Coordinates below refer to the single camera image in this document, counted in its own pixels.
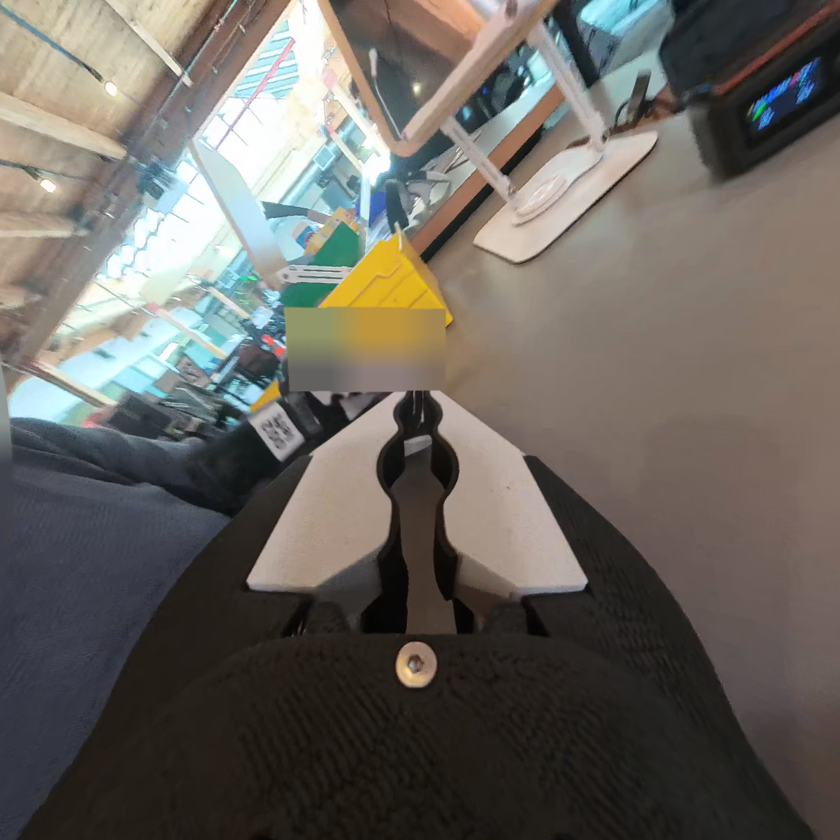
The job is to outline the large bright window wall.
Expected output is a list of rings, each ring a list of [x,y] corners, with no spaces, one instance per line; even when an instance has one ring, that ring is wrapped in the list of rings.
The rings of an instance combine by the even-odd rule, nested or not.
[[[12,415],[77,417],[235,254],[189,141],[262,184],[347,73],[316,2],[2,2],[1,31],[3,384]]]

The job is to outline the green plastic bin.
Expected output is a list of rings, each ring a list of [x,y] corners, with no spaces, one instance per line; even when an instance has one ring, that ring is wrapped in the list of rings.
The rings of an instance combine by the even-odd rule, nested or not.
[[[314,254],[279,273],[280,303],[284,308],[318,307],[347,278],[360,256],[357,232],[339,223]]]

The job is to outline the grey desk with wood edge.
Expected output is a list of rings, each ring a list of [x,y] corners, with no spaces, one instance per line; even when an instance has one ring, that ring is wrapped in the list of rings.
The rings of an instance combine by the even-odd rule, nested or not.
[[[545,123],[564,108],[561,91],[551,79],[542,80],[478,129],[473,141],[502,174],[511,175],[541,140]],[[446,176],[445,194],[421,211],[409,230],[415,251],[424,260],[430,260],[486,200],[490,200],[493,212],[504,207],[503,200],[471,162],[459,163]]]

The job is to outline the white board panel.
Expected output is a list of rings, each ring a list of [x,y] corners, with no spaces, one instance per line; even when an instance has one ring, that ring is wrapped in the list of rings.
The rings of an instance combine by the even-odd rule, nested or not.
[[[244,177],[233,164],[202,140],[190,140],[188,148],[253,263],[256,274],[270,288],[278,291],[280,273],[288,263]]]

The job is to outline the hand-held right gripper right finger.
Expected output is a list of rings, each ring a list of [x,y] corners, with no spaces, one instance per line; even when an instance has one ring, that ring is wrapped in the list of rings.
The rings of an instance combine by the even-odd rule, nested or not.
[[[442,392],[429,393],[434,575],[457,634],[499,605],[576,595],[587,577],[522,451]]]

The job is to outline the black battery charging case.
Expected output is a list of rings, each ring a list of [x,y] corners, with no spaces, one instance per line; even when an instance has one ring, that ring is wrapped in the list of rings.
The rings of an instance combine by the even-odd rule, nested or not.
[[[747,172],[837,116],[838,1],[668,5],[659,61],[715,176]]]

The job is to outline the yellow plastic bin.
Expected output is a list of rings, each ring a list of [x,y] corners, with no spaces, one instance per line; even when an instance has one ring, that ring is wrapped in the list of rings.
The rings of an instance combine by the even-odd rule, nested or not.
[[[402,232],[380,241],[353,268],[289,266],[279,278],[286,338],[272,396],[444,385],[453,316]]]

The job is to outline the black computer monitor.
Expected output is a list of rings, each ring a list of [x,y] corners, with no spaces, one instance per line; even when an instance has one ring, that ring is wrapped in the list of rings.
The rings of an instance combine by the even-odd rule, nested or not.
[[[674,16],[666,1],[560,1],[547,22],[589,88],[657,48]]]

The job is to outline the person's left forearm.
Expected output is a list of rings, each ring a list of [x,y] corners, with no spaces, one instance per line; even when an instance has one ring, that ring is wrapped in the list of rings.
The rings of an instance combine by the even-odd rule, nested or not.
[[[162,598],[231,516],[170,443],[10,423],[1,556],[1,836],[17,838],[96,724]]]

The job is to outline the wooden framed mirror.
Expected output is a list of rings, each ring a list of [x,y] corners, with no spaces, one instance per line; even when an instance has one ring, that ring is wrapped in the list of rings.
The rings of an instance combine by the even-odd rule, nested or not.
[[[566,233],[655,147],[654,130],[611,137],[580,72],[545,23],[555,2],[319,2],[365,110],[403,159],[448,137],[502,198],[475,245],[511,264]],[[516,187],[456,113],[521,44],[546,64],[584,132]]]

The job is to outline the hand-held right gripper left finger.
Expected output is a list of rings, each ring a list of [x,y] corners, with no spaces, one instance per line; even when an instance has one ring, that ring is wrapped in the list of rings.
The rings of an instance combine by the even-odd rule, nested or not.
[[[365,632],[406,630],[406,563],[392,488],[405,466],[406,393],[316,448],[246,584],[338,604]]]

